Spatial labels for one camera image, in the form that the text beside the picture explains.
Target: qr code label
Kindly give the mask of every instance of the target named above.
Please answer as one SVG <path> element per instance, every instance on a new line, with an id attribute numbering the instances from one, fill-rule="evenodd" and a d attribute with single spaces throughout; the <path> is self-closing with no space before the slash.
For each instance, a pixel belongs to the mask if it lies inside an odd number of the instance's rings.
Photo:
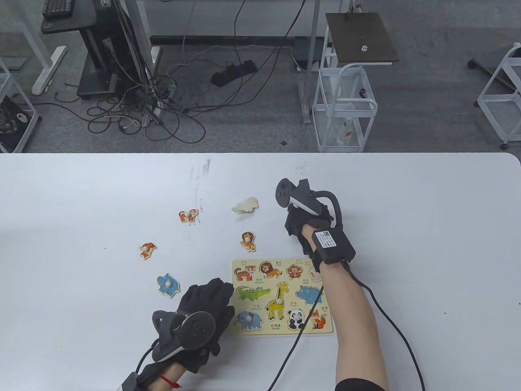
<path id="1" fill-rule="evenodd" d="M 315 236 L 323 249 L 337 246 L 329 231 L 315 232 Z"/>

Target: forearm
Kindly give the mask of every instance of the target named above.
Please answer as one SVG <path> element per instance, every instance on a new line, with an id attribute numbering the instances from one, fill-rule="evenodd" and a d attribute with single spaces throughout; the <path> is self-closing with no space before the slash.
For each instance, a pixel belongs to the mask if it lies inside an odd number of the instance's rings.
<path id="1" fill-rule="evenodd" d="M 302 234 L 315 251 L 313 231 L 314 228 L 304 226 Z M 347 378 L 361 378 L 388 390 L 376 319 L 363 288 L 340 263 L 322 262 L 320 275 L 337 330 L 337 383 Z"/>
<path id="2" fill-rule="evenodd" d="M 163 377 L 171 381 L 172 383 L 177 383 L 177 381 L 181 378 L 182 375 L 187 370 L 183 368 L 178 363 L 172 364 L 168 369 L 162 374 Z M 171 391 L 172 386 L 166 382 L 164 379 L 158 377 L 154 380 L 149 386 L 148 391 Z"/>

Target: black glove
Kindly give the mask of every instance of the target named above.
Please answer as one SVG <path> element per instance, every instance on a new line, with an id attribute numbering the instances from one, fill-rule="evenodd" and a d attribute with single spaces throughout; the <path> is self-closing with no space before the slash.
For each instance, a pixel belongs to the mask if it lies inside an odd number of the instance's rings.
<path id="1" fill-rule="evenodd" d="M 286 224 L 284 224 L 288 234 L 290 236 L 295 235 L 299 240 L 304 255 L 309 255 L 310 258 L 313 258 L 313 252 L 307 239 L 302 236 L 302 227 L 305 224 L 309 224 L 317 229 L 328 229 L 331 227 L 331 222 L 333 221 L 333 217 L 329 214 L 327 205 L 322 203 L 320 203 L 320 205 L 322 206 L 322 212 L 318 216 L 314 216 L 302 208 L 290 205 L 288 207 L 288 218 L 286 219 Z"/>
<path id="2" fill-rule="evenodd" d="M 215 331 L 210 341 L 197 350 L 182 350 L 168 360 L 147 365 L 138 376 L 138 384 L 148 386 L 169 366 L 178 363 L 188 371 L 197 373 L 208 362 L 210 352 L 216 356 L 220 352 L 219 338 L 235 316 L 235 308 L 228 303 L 233 294 L 233 285 L 214 278 L 206 285 L 192 285 L 181 298 L 178 311 L 194 313 L 204 311 L 215 319 Z"/>

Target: black sleeve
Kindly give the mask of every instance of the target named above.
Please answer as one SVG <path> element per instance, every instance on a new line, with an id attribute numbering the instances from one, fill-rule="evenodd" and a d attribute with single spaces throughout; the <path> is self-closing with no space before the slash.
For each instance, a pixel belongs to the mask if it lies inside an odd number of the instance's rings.
<path id="1" fill-rule="evenodd" d="M 369 380 L 352 378 L 342 380 L 334 391 L 384 391 L 384 389 Z"/>

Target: animal puzzle piece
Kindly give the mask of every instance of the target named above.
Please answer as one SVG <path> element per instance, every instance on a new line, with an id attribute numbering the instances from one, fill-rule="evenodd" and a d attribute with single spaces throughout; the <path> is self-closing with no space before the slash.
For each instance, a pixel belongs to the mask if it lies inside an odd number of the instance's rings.
<path id="1" fill-rule="evenodd" d="M 235 274 L 235 277 L 237 277 L 237 281 L 253 281 L 253 275 L 255 274 L 255 265 L 248 265 L 244 267 L 244 270 L 241 270 L 240 267 L 237 267 L 233 273 Z"/>
<path id="2" fill-rule="evenodd" d="M 322 276 L 319 272 L 315 271 L 313 265 L 311 265 L 311 268 L 309 269 L 309 275 L 311 276 L 311 281 L 313 281 L 314 283 L 319 283 L 320 281 L 322 281 Z"/>
<path id="3" fill-rule="evenodd" d="M 199 209 L 190 209 L 188 212 L 179 212 L 182 223 L 195 223 L 195 218 L 199 215 Z"/>
<path id="4" fill-rule="evenodd" d="M 312 286 L 300 286 L 300 290 L 295 295 L 306 302 L 306 304 L 313 305 L 318 297 L 320 290 Z M 318 298 L 318 303 L 322 303 L 322 297 Z"/>
<path id="5" fill-rule="evenodd" d="M 318 315 L 318 311 L 315 311 L 311 314 L 311 318 L 313 319 L 313 330 L 323 329 L 326 325 L 326 314 Z"/>
<path id="6" fill-rule="evenodd" d="M 286 273 L 290 276 L 291 279 L 300 278 L 302 276 L 302 272 L 304 270 L 295 264 L 292 264 L 289 268 L 286 269 Z"/>
<path id="7" fill-rule="evenodd" d="M 255 197 L 250 197 L 246 201 L 238 203 L 232 208 L 234 212 L 251 213 L 255 208 L 259 207 L 259 201 Z"/>
<path id="8" fill-rule="evenodd" d="M 237 288 L 237 294 L 239 295 L 239 298 L 241 300 L 257 300 L 259 297 L 267 295 L 270 292 L 271 289 L 263 289 L 261 287 L 253 289 L 247 286 L 240 286 L 239 288 Z"/>
<path id="9" fill-rule="evenodd" d="M 280 270 L 274 269 L 270 262 L 263 262 L 260 264 L 259 269 L 264 273 L 264 278 L 279 278 L 282 275 Z"/>
<path id="10" fill-rule="evenodd" d="M 304 328 L 305 316 L 302 310 L 289 310 L 288 311 L 288 327 L 292 330 Z"/>
<path id="11" fill-rule="evenodd" d="M 157 247 L 153 243 L 145 243 L 141 247 L 139 247 L 139 250 L 142 251 L 140 254 L 143 259 L 148 259 L 152 255 L 152 251 L 154 251 Z"/>
<path id="12" fill-rule="evenodd" d="M 159 292 L 163 295 L 170 297 L 170 299 L 177 293 L 180 292 L 179 283 L 170 274 L 166 274 L 163 277 L 157 278 L 159 285 Z"/>
<path id="13" fill-rule="evenodd" d="M 243 331 L 261 331 L 263 320 L 261 316 L 255 312 L 241 311 L 235 316 L 233 324 L 240 323 Z"/>
<path id="14" fill-rule="evenodd" d="M 253 232 L 245 232 L 242 234 L 241 246 L 244 247 L 247 251 L 255 251 L 255 235 Z"/>
<path id="15" fill-rule="evenodd" d="M 277 296 L 266 304 L 266 311 L 268 311 L 268 319 L 275 320 L 275 312 L 279 316 L 279 320 L 284 319 L 284 294 L 289 293 L 288 283 L 286 281 L 277 284 Z"/>

